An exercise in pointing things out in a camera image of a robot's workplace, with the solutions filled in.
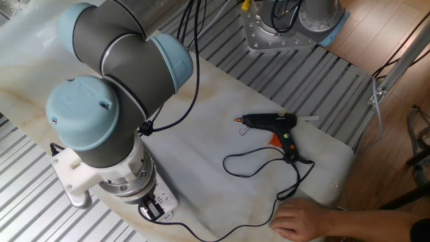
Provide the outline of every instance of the power cord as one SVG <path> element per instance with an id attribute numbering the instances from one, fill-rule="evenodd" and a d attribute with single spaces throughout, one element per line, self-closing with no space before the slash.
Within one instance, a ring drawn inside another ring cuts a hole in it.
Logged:
<path id="1" fill-rule="evenodd" d="M 194 49 L 195 49 L 195 53 L 196 53 L 196 72 L 197 72 L 196 73 L 197 74 L 196 79 L 197 79 L 197 81 L 196 81 L 196 91 L 194 93 L 193 100 L 191 101 L 191 104 L 189 105 L 188 110 L 185 112 L 185 114 L 182 115 L 182 117 L 180 117 L 180 119 L 178 119 L 176 122 L 169 124 L 169 125 L 166 125 L 166 126 L 161 127 L 161 128 L 153 128 L 155 118 L 158 117 L 161 109 L 163 108 L 163 106 L 161 106 L 159 108 L 159 110 L 157 111 L 153 120 L 146 121 L 139 127 L 138 132 L 139 132 L 140 136 L 142 136 L 142 135 L 150 136 L 153 132 L 160 132 L 160 131 L 163 131 L 163 130 L 166 130 L 168 128 L 172 128 L 172 127 L 178 125 L 180 122 L 182 122 L 188 116 L 188 114 L 193 109 L 194 104 L 196 104 L 197 96 L 199 93 L 199 87 L 200 87 L 200 60 L 199 60 L 199 48 L 198 48 L 198 41 L 197 41 L 197 39 L 198 39 L 197 27 L 198 27 L 198 14 L 200 11 L 201 3 L 202 3 L 202 0 L 197 0 L 196 14 L 194 15 L 194 39 L 193 39 L 193 42 L 194 42 Z M 183 12 L 181 22 L 179 23 L 179 28 L 178 28 L 178 32 L 177 32 L 177 39 L 179 39 L 179 37 L 181 35 L 183 20 L 186 18 L 186 23 L 185 23 L 185 26 L 183 29 L 183 35 L 182 35 L 182 39 L 181 39 L 182 44 L 183 44 L 183 41 L 185 40 L 185 33 L 186 33 L 187 26 L 188 26 L 189 15 L 192 11 L 193 4 L 194 4 L 194 0 L 190 0 L 188 2 L 187 7 L 185 8 L 185 11 Z M 207 4 L 205 4 L 205 10 L 204 10 L 205 14 L 204 15 L 206 15 L 206 7 L 207 7 Z"/>
<path id="2" fill-rule="evenodd" d="M 280 0 L 275 0 L 275 2 L 273 3 L 273 7 L 271 8 L 271 13 L 270 13 L 270 22 L 271 22 L 271 25 L 273 26 L 274 30 L 277 33 L 285 34 L 285 33 L 289 32 L 293 28 L 293 25 L 296 23 L 296 20 L 298 18 L 298 13 L 300 12 L 300 7 L 302 6 L 303 0 L 299 0 L 299 2 L 297 4 L 295 4 L 295 6 L 293 6 L 290 10 L 285 10 L 284 14 L 281 17 L 279 17 L 279 15 L 275 14 L 276 5 L 277 5 L 277 3 L 279 3 L 279 1 Z M 283 18 L 283 16 L 285 15 L 285 13 L 287 11 L 293 11 L 293 10 L 294 10 L 294 13 L 292 16 L 291 24 L 285 30 L 278 29 L 275 25 L 275 18 L 279 20 L 279 19 Z"/>
<path id="3" fill-rule="evenodd" d="M 226 168 L 226 165 L 225 165 L 225 163 L 226 163 L 226 160 L 228 159 L 228 158 L 231 158 L 231 157 L 242 157 L 242 156 L 245 156 L 245 155 L 249 155 L 249 154 L 252 154 L 252 153 L 255 153 L 255 152 L 257 152 L 257 151 L 262 151 L 262 150 L 265 150 L 265 149 L 273 149 L 273 150 L 276 150 L 277 152 L 279 152 L 279 153 L 281 153 L 281 155 L 283 155 L 283 158 L 278 158 L 278 159 L 272 159 L 272 160 L 270 160 L 270 161 L 267 161 L 266 163 L 264 163 L 256 172 L 254 172 L 253 174 L 251 174 L 251 175 L 242 175 L 242 174 L 236 174 L 236 173 L 233 173 L 233 172 L 230 172 L 229 170 L 227 170 L 227 168 Z M 280 192 L 278 192 L 277 194 L 276 194 L 276 199 L 275 199 L 275 201 L 273 202 L 273 207 L 272 207 L 272 209 L 271 209 L 271 213 L 270 213 L 270 216 L 269 216 L 269 218 L 264 222 L 264 223 L 261 223 L 260 225 L 239 225 L 239 226 L 237 226 L 237 227 L 235 227 L 234 229 L 232 229 L 230 232 L 228 232 L 227 234 L 225 234 L 225 236 L 223 236 L 223 237 L 221 237 L 220 239 L 218 239 L 218 240 L 215 240 L 215 241 L 212 241 L 212 242 L 219 242 L 219 241 L 221 241 L 221 240 L 223 240 L 223 239 L 225 239 L 225 238 L 227 238 L 229 235 L 231 235 L 233 232 L 235 232 L 237 229 L 239 229 L 239 228 L 242 228 L 242 227 L 261 227 L 261 226 L 263 226 L 263 225 L 266 225 L 270 220 L 271 220 L 271 218 L 272 218 L 272 216 L 273 216 L 273 213 L 275 212 L 275 206 L 276 206 L 276 202 L 277 201 L 284 201 L 285 199 L 287 199 L 287 198 L 289 198 L 289 197 L 291 197 L 291 196 L 293 196 L 294 195 L 294 193 L 296 193 L 296 190 L 298 189 L 298 186 L 300 185 L 300 183 L 302 183 L 303 182 L 303 180 L 305 180 L 307 177 L 308 177 L 308 175 L 309 175 L 309 173 L 314 169 L 314 166 L 315 166 L 315 162 L 314 161 L 307 161 L 307 160 L 305 160 L 305 159 L 302 159 L 302 158 L 299 158 L 297 161 L 298 162 L 301 162 L 301 163 L 303 163 L 303 164 L 310 164 L 311 166 L 310 166 L 310 168 L 309 168 L 309 170 L 306 172 L 306 174 L 302 177 L 302 178 L 300 178 L 300 172 L 298 171 L 298 168 L 297 168 L 297 166 L 296 166 L 296 164 L 295 164 L 295 162 L 294 161 L 291 161 L 291 160 L 289 160 L 289 159 L 287 159 L 286 157 L 285 157 L 285 153 L 284 152 L 282 152 L 282 151 L 280 151 L 279 149 L 277 149 L 277 148 L 273 148 L 273 147 L 263 147 L 263 148 L 259 148 L 259 149 L 255 149 L 255 150 L 252 150 L 252 151 L 248 151 L 248 152 L 245 152 L 245 153 L 241 153 L 241 154 L 234 154 L 234 155 L 228 155 L 228 156 L 226 156 L 225 158 L 224 158 L 224 160 L 222 161 L 222 166 L 223 166 L 223 168 L 224 168 L 224 170 L 228 173 L 228 174 L 230 174 L 230 175 L 233 175 L 233 176 L 235 176 L 235 177 L 244 177 L 244 178 L 249 178 L 249 177 L 253 177 L 254 175 L 257 175 L 257 173 L 259 173 L 266 165 L 268 165 L 269 163 L 271 163 L 271 162 L 273 162 L 273 161 L 285 161 L 287 164 L 289 164 L 289 165 L 291 165 L 293 168 L 294 168 L 294 171 L 296 171 L 296 173 L 297 173 L 297 180 L 296 180 L 296 183 L 294 184 L 294 185 L 292 185 L 292 186 L 290 186 L 289 188 L 287 188 L 287 189 L 284 189 L 284 190 L 282 190 L 282 191 L 280 191 Z M 185 225 L 185 224 L 183 224 L 183 223 L 163 223 L 163 222 L 157 222 L 157 221 L 152 221 L 151 219 L 149 219 L 149 218 L 147 218 L 143 213 L 142 213 L 142 208 L 143 208 L 143 206 L 142 206 L 142 204 L 139 204 L 139 206 L 138 206 L 138 212 L 139 212 L 139 214 L 141 215 L 141 217 L 143 218 L 143 219 L 145 219 L 146 221 L 148 221 L 148 222 L 150 222 L 150 223 L 153 223 L 153 224 L 156 224 L 156 225 L 179 225 L 179 226 L 183 226 L 184 228 L 186 228 L 197 240 L 199 240 L 199 241 L 201 241 L 201 242 L 208 242 L 208 241 L 205 241 L 205 240 L 203 240 L 203 239 L 201 239 L 201 238 L 199 238 L 187 225 Z"/>
<path id="4" fill-rule="evenodd" d="M 420 114 L 422 119 L 424 119 L 424 121 L 426 121 L 428 125 L 424 129 L 422 129 L 422 131 L 420 131 L 420 133 L 418 134 L 418 138 L 414 132 L 414 127 L 413 127 L 413 120 L 417 114 Z M 424 136 L 430 133 L 430 117 L 426 113 L 424 113 L 420 109 L 420 107 L 413 106 L 410 114 L 408 115 L 407 121 L 408 121 L 408 133 L 411 138 L 412 150 L 413 150 L 414 156 L 417 155 L 419 148 L 430 149 L 430 145 L 424 141 Z M 419 161 L 415 166 L 415 178 L 417 180 L 417 183 L 420 186 L 423 186 L 429 182 L 429 179 L 427 179 L 424 173 L 424 167 L 428 166 L 428 164 L 430 164 L 430 157 L 425 157 L 423 160 Z"/>

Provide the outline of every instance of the metal grating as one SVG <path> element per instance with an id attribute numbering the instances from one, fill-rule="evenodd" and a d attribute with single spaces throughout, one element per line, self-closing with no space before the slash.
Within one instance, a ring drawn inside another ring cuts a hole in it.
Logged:
<path id="1" fill-rule="evenodd" d="M 224 2 L 208 0 L 205 26 Z M 163 32 L 176 36 L 184 8 L 161 28 Z M 374 115 L 368 105 L 370 76 L 317 46 L 253 54 L 239 11 L 236 1 L 230 1 L 228 11 L 199 39 L 200 56 L 287 110 L 319 116 L 310 123 L 354 147 Z M 190 21 L 187 45 L 193 26 Z M 49 160 L 6 117 L 0 118 L 0 241 L 145 241 L 94 195 L 88 210 L 72 207 Z"/>
<path id="2" fill-rule="evenodd" d="M 0 241 L 145 241 L 94 195 L 71 206 L 50 156 L 0 118 Z"/>

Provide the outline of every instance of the robotic arm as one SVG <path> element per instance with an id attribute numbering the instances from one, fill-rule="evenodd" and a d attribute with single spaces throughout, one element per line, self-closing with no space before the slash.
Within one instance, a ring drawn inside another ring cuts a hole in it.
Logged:
<path id="1" fill-rule="evenodd" d="M 78 3 L 61 15 L 58 35 L 64 46 L 102 76 L 67 80 L 46 104 L 49 123 L 68 147 L 52 158 L 52 166 L 74 206 L 88 208 L 88 189 L 99 184 L 125 203 L 143 204 L 153 220 L 163 213 L 155 202 L 154 162 L 136 129 L 193 73 L 182 43 L 168 34 L 148 38 L 185 2 L 115 0 L 99 7 Z M 337 0 L 289 2 L 286 5 L 303 4 L 303 19 L 314 24 L 335 21 L 336 26 L 341 18 L 336 15 L 341 9 Z M 325 7 L 317 11 L 310 5 Z M 316 33 L 318 41 L 333 31 L 311 27 L 303 33 Z"/>

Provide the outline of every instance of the bolt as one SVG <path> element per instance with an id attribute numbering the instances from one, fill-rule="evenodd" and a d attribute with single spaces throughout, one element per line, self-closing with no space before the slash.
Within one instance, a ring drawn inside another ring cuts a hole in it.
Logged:
<path id="1" fill-rule="evenodd" d="M 105 109 L 109 109 L 109 104 L 107 103 L 101 103 L 100 106 L 102 106 Z"/>

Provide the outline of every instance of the wooden floor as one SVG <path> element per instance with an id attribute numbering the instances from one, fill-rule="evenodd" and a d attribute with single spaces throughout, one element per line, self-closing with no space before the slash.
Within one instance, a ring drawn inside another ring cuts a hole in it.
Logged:
<path id="1" fill-rule="evenodd" d="M 373 73 L 382 66 L 430 11 L 430 0 L 342 2 L 351 12 L 351 17 L 329 50 L 368 73 Z M 416 188 L 412 169 L 405 166 L 405 161 L 413 154 L 406 117 L 414 104 L 430 113 L 430 56 L 411 67 L 384 102 L 383 139 L 357 156 L 345 187 L 351 210 L 377 209 Z M 416 132 L 426 126 L 419 118 L 415 123 Z M 374 117 L 365 132 L 361 147 L 377 140 L 378 134 L 378 120 Z M 345 206 L 345 203 L 340 201 L 340 205 Z M 430 216 L 430 198 L 423 198 L 401 210 Z"/>

